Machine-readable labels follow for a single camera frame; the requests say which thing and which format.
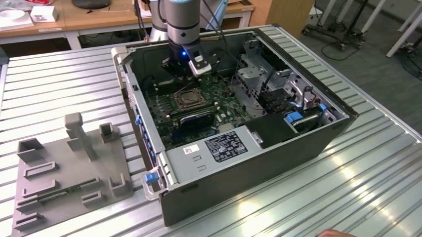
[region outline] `person's hand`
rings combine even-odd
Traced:
[[[318,237],[356,237],[356,236],[346,234],[344,232],[340,232],[337,230],[325,230],[324,232],[321,232]]]

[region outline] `circuit board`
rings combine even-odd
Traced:
[[[219,126],[238,127],[251,119],[230,89],[231,78],[207,76],[197,88],[185,89],[167,95],[147,96],[150,112],[158,132],[170,150],[219,133]],[[175,130],[190,116],[215,116],[211,126],[185,134]]]

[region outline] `white label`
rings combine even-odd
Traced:
[[[190,153],[194,153],[194,152],[199,151],[199,146],[197,144],[191,145],[190,147],[183,148],[183,151],[185,151],[186,155]]]
[[[62,28],[40,29],[39,32],[62,31]]]

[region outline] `gray floor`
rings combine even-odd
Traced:
[[[332,14],[336,15],[342,0],[337,1]],[[320,9],[325,9],[329,0],[317,0]],[[360,4],[354,2],[344,23],[349,26]],[[368,7],[357,24],[362,29],[373,10]],[[402,68],[401,56],[388,58],[385,55],[393,44],[401,37],[397,29],[401,23],[380,15],[369,32],[368,42],[362,49],[345,61],[334,61],[321,53],[321,48],[333,42],[334,39],[317,32],[301,37],[301,42],[333,65],[333,67],[364,89],[364,91],[422,134],[422,81],[416,79]],[[421,34],[416,32],[409,41],[414,41]],[[325,50],[333,58],[344,58],[356,49],[349,48],[340,52],[334,48]],[[422,65],[422,57],[416,61]]]

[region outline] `metal slotted table surface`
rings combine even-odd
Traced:
[[[0,80],[0,237],[11,234],[18,141],[65,138],[62,116],[73,112],[83,113],[86,131],[106,121],[119,126],[137,192],[31,236],[316,236],[328,228],[361,237],[421,235],[421,135],[280,27],[261,29],[361,114],[322,154],[166,227],[159,201],[146,199],[139,181],[146,167],[117,81],[113,46],[12,58]]]

